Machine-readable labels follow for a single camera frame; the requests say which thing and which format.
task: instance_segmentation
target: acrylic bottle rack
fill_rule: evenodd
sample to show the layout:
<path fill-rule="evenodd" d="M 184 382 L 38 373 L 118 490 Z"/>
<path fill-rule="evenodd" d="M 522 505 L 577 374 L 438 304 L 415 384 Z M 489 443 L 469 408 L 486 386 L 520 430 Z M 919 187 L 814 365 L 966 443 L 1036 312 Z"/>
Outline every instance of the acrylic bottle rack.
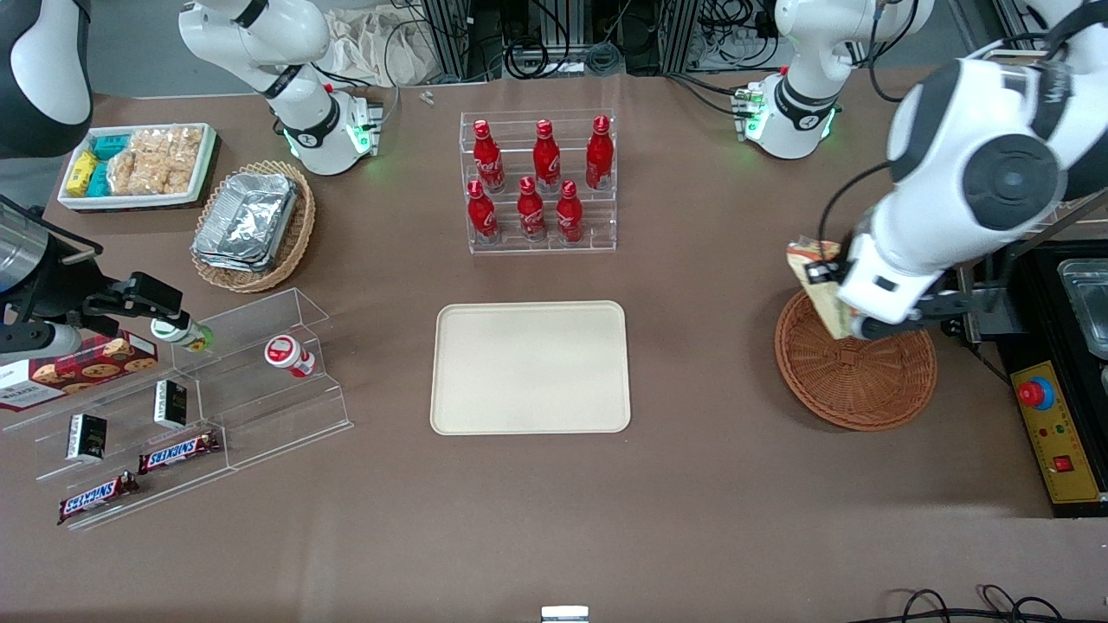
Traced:
<path fill-rule="evenodd" d="M 612 143 L 615 145 L 615 159 L 612 162 L 612 188 L 594 191 L 585 185 L 585 150 L 593 135 L 593 119 L 604 114 L 612 120 Z M 504 160 L 506 183 L 504 191 L 489 194 L 496 208 L 496 222 L 500 225 L 500 242 L 493 245 L 481 245 L 474 236 L 473 224 L 470 223 L 466 205 L 469 197 L 465 185 L 471 180 L 478 180 L 478 167 L 473 160 L 473 122 L 483 119 L 489 122 L 492 137 L 500 145 L 501 157 Z M 562 180 L 573 180 L 577 184 L 577 197 L 584 208 L 585 235 L 575 245 L 564 244 L 557 235 L 557 217 L 555 206 L 558 196 L 543 196 L 543 216 L 546 221 L 546 239 L 537 243 L 529 242 L 523 236 L 520 224 L 520 213 L 515 203 L 520 196 L 520 178 L 534 175 L 532 150 L 535 146 L 535 122 L 548 119 L 554 125 L 554 140 L 562 152 Z M 616 248 L 616 188 L 618 183 L 617 163 L 619 145 L 617 120 L 612 109 L 582 109 L 568 111 L 516 111 L 463 113 L 459 145 L 461 151 L 462 184 L 461 184 L 461 218 L 465 219 L 465 232 L 469 236 L 470 253 L 474 255 L 507 254 L 507 253 L 596 253 Z"/>
<path fill-rule="evenodd" d="M 112 480 L 123 470 L 137 472 L 138 456 L 148 455 L 216 431 L 223 449 L 135 476 L 137 492 L 73 517 L 71 530 L 119 519 L 216 478 L 256 464 L 328 435 L 350 428 L 342 389 L 327 374 L 316 331 L 326 328 L 327 314 L 293 288 L 201 320 L 215 339 L 207 350 L 193 354 L 161 344 L 171 353 L 172 367 L 143 376 L 82 400 L 65 399 L 61 408 L 39 413 L 6 430 L 30 428 L 35 439 L 35 477 L 52 486 L 58 499 L 78 496 Z M 316 357 L 314 371 L 295 378 L 267 364 L 263 350 L 269 338 L 288 334 Z M 170 379 L 187 390 L 188 423 L 172 430 L 154 423 L 155 384 Z M 94 463 L 65 460 L 69 421 L 73 413 L 107 420 L 104 458 Z M 43 521 L 57 521 L 58 508 L 42 509 Z"/>

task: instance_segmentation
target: brown table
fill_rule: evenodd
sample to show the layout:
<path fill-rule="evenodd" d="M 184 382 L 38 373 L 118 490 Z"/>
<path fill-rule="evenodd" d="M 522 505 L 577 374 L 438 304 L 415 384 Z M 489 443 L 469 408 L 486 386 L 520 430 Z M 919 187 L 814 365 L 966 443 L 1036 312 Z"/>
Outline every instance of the brown table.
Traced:
<path fill-rule="evenodd" d="M 919 74 L 888 74 L 893 92 Z M 729 79 L 730 83 L 745 80 Z M 0 437 L 6 621 L 845 621 L 975 584 L 1108 616 L 1108 522 L 1048 520 L 1010 390 L 936 334 L 940 380 L 909 426 L 850 433 L 773 362 L 797 284 L 784 244 L 880 162 L 893 106 L 855 75 L 817 153 L 770 159 L 661 79 L 406 91 L 380 157 L 311 177 L 319 221 L 287 282 L 335 319 L 351 431 L 88 533 L 55 528 L 33 443 Z M 378 93 L 386 100 L 390 95 Z M 618 102 L 619 249 L 482 257 L 458 187 L 463 111 Z M 99 102 L 95 123 L 205 121 L 222 176 L 288 159 L 258 96 Z M 875 178 L 835 236 L 888 190 Z M 70 214 L 109 274 L 175 284 L 197 317 L 252 300 L 188 262 L 195 211 Z M 447 438 L 428 423 L 434 320 L 451 303 L 609 298 L 627 313 L 633 418 L 618 435 Z"/>

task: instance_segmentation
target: coca-cola bottle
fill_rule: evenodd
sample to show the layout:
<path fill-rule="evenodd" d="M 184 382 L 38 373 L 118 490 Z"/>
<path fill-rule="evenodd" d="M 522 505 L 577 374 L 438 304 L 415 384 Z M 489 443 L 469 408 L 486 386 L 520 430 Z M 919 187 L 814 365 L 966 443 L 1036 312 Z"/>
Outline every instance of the coca-cola bottle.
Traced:
<path fill-rule="evenodd" d="M 583 213 L 577 185 L 572 180 L 562 182 L 562 198 L 557 201 L 557 231 L 563 243 L 572 246 L 581 242 L 585 234 L 581 222 Z"/>
<path fill-rule="evenodd" d="M 562 181 L 562 152 L 554 142 L 554 125 L 548 119 L 541 119 L 535 123 L 535 134 L 538 139 L 532 153 L 538 192 L 552 195 L 558 191 L 558 182 Z"/>
<path fill-rule="evenodd" d="M 520 211 L 520 225 L 523 237 L 532 243 L 546 239 L 546 222 L 543 221 L 543 198 L 535 194 L 535 178 L 524 175 L 520 180 L 520 201 L 515 203 Z"/>
<path fill-rule="evenodd" d="M 612 120 L 607 116 L 602 114 L 593 120 L 593 137 L 585 150 L 585 184 L 594 191 L 612 190 L 612 161 L 616 147 L 612 144 L 612 136 L 608 136 L 611 129 Z"/>
<path fill-rule="evenodd" d="M 473 122 L 473 160 L 478 163 L 478 175 L 484 182 L 485 191 L 499 193 L 504 190 L 504 161 L 500 155 L 500 145 L 492 139 L 489 122 L 479 119 Z"/>
<path fill-rule="evenodd" d="M 500 227 L 492 200 L 484 194 L 484 187 L 478 180 L 470 182 L 466 191 L 470 195 L 470 223 L 473 223 L 476 243 L 484 246 L 496 244 L 500 242 Z"/>

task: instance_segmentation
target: red button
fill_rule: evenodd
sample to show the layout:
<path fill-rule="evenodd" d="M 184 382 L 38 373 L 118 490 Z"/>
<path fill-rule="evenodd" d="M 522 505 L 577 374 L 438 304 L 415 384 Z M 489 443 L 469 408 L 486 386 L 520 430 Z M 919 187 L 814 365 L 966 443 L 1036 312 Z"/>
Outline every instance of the red button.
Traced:
<path fill-rule="evenodd" d="M 1068 456 L 1055 457 L 1054 469 L 1057 471 L 1074 471 L 1074 461 L 1070 461 Z"/>
<path fill-rule="evenodd" d="M 1046 391 L 1043 390 L 1043 386 L 1029 380 L 1019 384 L 1019 388 L 1016 389 L 1016 396 L 1019 401 L 1027 407 L 1038 407 L 1046 400 Z"/>

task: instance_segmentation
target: black box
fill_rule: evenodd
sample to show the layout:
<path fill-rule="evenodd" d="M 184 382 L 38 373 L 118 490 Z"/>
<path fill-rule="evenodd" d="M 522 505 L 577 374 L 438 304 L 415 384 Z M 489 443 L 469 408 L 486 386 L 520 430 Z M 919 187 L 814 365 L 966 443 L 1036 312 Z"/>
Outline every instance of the black box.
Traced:
<path fill-rule="evenodd" d="M 107 445 L 107 420 L 78 413 L 70 418 L 70 442 L 65 459 L 93 462 L 104 458 Z"/>
<path fill-rule="evenodd" d="M 157 381 L 154 395 L 154 423 L 165 428 L 184 428 L 188 410 L 188 390 L 172 380 Z"/>

